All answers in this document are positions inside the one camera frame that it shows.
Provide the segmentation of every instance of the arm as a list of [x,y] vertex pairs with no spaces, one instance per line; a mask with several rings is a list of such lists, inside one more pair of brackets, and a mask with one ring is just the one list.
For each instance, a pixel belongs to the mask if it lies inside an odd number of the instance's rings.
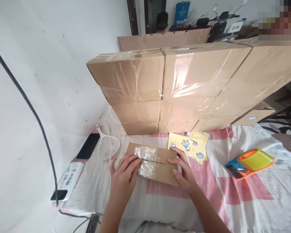
[[182,173],[179,173],[177,170],[173,170],[173,174],[175,178],[179,181],[182,188],[192,199],[200,216],[205,232],[230,233],[229,229],[226,227],[224,222],[221,220],[219,215],[211,206],[203,191],[197,185],[185,153],[176,147],[170,147],[170,149],[176,151],[179,158],[169,160],[169,162],[172,164],[179,164],[182,168]]
[[137,155],[126,155],[119,161],[116,169],[114,162],[117,157],[110,163],[110,197],[103,214],[100,233],[118,232],[123,212],[135,188],[138,165],[141,162],[137,158]]

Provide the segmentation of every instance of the yellow paper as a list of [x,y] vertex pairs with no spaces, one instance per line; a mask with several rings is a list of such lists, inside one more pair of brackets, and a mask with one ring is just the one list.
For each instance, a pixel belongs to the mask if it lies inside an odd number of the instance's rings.
[[[182,145],[182,143],[186,141],[189,142],[190,151],[187,151],[186,148]],[[168,148],[171,147],[172,144],[176,145],[176,147],[180,150],[183,150],[186,156],[191,157],[200,164],[203,164],[204,159],[200,159],[197,157],[197,153],[202,153],[204,157],[206,155],[206,143],[203,139],[169,133]]]
[[[210,134],[204,131],[201,132],[191,132],[190,135],[191,138],[198,138],[198,139],[203,139],[205,144],[206,144],[206,148],[210,139]],[[206,154],[206,149],[205,149],[205,153],[201,152],[204,155],[204,161],[207,161],[207,154]]]

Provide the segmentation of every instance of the white plastic spatula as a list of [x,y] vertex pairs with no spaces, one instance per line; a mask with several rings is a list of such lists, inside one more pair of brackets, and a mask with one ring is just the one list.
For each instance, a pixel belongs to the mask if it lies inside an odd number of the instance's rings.
[[109,159],[119,150],[120,141],[115,137],[103,134],[99,125],[96,125],[96,129],[100,135],[99,156],[102,160]]

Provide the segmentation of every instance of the bed sheet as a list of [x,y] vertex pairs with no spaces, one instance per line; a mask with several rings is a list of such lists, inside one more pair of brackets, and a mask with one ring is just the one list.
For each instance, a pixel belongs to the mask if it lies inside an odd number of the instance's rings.
[[[129,142],[167,148],[168,134],[127,136],[110,106],[99,124],[103,133],[120,140],[119,159],[124,156]],[[211,136],[207,146],[208,161],[202,165],[191,158],[188,161],[196,182],[228,228],[233,232],[291,232],[291,153],[258,124],[230,125],[208,133]],[[260,148],[273,156],[275,165],[236,181],[224,165],[252,148]],[[99,159],[95,148],[63,211],[79,215],[103,214],[110,192],[109,163]],[[162,222],[182,230],[203,231],[193,202],[181,187],[142,177],[137,178],[123,219]]]

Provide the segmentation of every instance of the power strip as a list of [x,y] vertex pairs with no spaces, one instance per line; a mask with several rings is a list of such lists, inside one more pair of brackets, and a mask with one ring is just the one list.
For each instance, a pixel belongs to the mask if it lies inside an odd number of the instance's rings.
[[[71,162],[68,165],[58,184],[57,194],[59,202],[64,202],[70,198],[83,167],[84,163],[82,162]],[[55,192],[51,197],[51,201],[56,201]]]

